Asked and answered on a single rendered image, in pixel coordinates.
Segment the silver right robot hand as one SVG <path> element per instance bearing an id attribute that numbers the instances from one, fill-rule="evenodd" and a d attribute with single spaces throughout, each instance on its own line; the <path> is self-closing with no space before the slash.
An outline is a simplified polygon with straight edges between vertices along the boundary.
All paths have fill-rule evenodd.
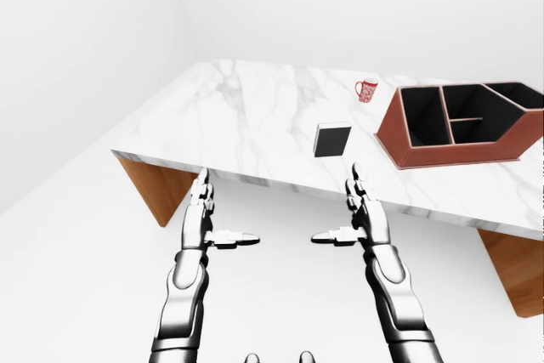
<path id="1" fill-rule="evenodd" d="M 377 199 L 362 166 L 355 162 L 352 176 L 345 181 L 346 203 L 352 213 L 351 226 L 322 231 L 311 237 L 316 244 L 352 246 L 359 242 L 364 248 L 390 243 L 388 219 Z"/>

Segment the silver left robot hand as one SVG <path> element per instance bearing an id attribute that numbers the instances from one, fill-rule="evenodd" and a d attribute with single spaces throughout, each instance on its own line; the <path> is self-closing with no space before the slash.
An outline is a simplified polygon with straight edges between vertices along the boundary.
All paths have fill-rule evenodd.
<path id="1" fill-rule="evenodd" d="M 214 188 L 210 174 L 203 168 L 190 188 L 190 204 L 184 215 L 181 245 L 183 250 L 220 249 L 258 244 L 257 235 L 230 230 L 213 230 L 212 215 L 215 209 Z"/>

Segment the black book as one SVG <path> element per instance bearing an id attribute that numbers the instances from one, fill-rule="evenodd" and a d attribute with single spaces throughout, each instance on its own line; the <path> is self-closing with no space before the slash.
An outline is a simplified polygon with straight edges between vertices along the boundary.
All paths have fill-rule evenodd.
<path id="1" fill-rule="evenodd" d="M 314 156 L 341 156 L 348 142 L 351 128 L 349 122 L 319 123 L 314 141 Z"/>

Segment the red-brown desk caddy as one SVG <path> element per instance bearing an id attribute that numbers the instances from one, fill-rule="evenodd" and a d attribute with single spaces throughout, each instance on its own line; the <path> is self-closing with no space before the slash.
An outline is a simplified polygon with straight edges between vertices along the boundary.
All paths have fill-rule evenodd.
<path id="1" fill-rule="evenodd" d="M 544 137 L 544 94 L 522 82 L 399 87 L 377 139 L 399 169 L 509 162 Z"/>

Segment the wooden table leg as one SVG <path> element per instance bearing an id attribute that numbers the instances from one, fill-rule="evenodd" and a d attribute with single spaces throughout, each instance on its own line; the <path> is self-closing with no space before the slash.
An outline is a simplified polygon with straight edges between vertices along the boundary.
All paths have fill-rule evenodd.
<path id="1" fill-rule="evenodd" d="M 544 241 L 478 230 L 517 316 L 544 313 Z"/>
<path id="2" fill-rule="evenodd" d="M 121 158 L 119 162 L 157 223 L 165 227 L 190 190 L 197 174 Z"/>

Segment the red patterned white mug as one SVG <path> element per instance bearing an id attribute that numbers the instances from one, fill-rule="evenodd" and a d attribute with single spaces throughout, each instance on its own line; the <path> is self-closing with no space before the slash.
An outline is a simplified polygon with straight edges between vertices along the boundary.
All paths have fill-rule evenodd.
<path id="1" fill-rule="evenodd" d="M 369 103 L 377 89 L 378 80 L 372 78 L 366 78 L 363 81 L 358 81 L 354 85 L 355 92 L 358 96 L 359 102 Z"/>

